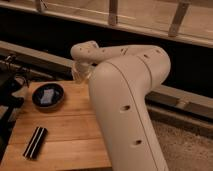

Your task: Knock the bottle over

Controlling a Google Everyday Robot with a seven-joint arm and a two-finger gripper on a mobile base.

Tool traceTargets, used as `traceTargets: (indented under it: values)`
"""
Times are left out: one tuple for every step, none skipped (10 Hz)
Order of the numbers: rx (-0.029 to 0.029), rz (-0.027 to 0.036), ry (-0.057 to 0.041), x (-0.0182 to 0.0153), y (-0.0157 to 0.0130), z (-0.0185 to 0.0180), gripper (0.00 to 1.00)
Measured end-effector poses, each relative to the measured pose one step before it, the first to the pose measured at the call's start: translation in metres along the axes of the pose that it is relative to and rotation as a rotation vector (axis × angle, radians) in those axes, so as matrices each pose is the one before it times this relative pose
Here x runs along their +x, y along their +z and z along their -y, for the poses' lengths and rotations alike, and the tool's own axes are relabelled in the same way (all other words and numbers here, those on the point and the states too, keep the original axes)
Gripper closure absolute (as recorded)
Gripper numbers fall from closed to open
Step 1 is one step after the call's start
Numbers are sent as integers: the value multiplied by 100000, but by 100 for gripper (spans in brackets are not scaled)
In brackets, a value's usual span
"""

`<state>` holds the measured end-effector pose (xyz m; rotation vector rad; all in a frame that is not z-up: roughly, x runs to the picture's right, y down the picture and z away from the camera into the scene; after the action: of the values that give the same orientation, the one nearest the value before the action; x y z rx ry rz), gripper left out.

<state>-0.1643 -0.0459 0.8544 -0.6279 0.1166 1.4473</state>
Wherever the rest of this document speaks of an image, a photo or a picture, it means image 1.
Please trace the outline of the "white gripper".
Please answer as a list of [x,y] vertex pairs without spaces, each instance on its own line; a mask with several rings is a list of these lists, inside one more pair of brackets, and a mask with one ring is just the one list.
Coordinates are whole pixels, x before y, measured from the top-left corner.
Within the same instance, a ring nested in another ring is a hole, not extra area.
[[73,80],[77,84],[88,83],[93,70],[94,66],[91,63],[74,61],[72,64]]

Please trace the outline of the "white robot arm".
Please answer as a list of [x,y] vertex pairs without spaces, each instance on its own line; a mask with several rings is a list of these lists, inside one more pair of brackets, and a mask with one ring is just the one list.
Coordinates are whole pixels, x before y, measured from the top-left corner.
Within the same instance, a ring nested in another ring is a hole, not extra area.
[[170,72],[166,51],[87,41],[74,45],[71,56],[75,80],[88,82],[113,171],[169,171],[145,104],[145,96]]

